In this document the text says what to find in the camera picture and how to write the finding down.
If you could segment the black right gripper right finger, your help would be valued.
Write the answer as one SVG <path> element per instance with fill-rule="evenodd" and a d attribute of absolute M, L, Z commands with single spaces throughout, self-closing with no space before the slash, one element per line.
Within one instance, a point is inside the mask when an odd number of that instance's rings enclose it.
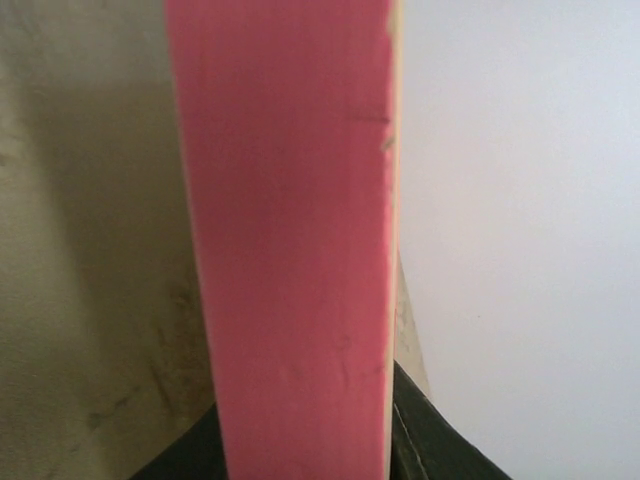
<path fill-rule="evenodd" d="M 510 480 L 438 412 L 394 364 L 392 477 L 396 480 Z"/>

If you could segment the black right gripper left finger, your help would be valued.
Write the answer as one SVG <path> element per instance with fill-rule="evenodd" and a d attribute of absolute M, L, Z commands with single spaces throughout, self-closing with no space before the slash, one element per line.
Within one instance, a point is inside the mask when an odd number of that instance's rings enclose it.
<path fill-rule="evenodd" d="M 219 416 L 213 405 L 132 480 L 227 480 Z"/>

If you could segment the pink picture frame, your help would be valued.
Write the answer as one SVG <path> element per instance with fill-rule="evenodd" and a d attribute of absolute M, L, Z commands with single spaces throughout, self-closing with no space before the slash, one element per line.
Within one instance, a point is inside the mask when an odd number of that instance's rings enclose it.
<path fill-rule="evenodd" d="M 228 474 L 390 472 L 395 1 L 169 1 Z"/>

